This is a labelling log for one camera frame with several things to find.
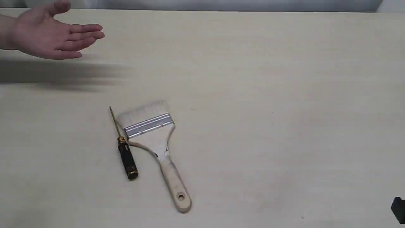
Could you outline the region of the person's bare forearm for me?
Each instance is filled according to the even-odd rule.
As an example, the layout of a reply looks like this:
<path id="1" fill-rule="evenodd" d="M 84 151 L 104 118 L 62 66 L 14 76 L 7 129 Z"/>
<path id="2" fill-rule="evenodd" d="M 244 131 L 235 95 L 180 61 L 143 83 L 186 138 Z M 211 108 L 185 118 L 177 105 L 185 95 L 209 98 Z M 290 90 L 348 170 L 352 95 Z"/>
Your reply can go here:
<path id="1" fill-rule="evenodd" d="M 15 17 L 0 15 L 0 49 L 2 50 L 16 50 L 11 39 L 15 20 Z"/>

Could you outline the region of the person's open hand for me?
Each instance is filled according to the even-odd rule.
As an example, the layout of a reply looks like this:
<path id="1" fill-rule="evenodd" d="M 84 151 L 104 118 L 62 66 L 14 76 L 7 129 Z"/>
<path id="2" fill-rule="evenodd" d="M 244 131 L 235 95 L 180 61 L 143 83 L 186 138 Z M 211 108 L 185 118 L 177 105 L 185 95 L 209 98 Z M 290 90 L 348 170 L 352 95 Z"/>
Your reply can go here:
<path id="1" fill-rule="evenodd" d="M 50 59 L 80 58 L 81 50 L 105 37 L 99 24 L 67 24 L 55 19 L 71 9 L 68 0 L 35 6 L 23 12 L 13 25 L 11 39 L 17 51 Z"/>

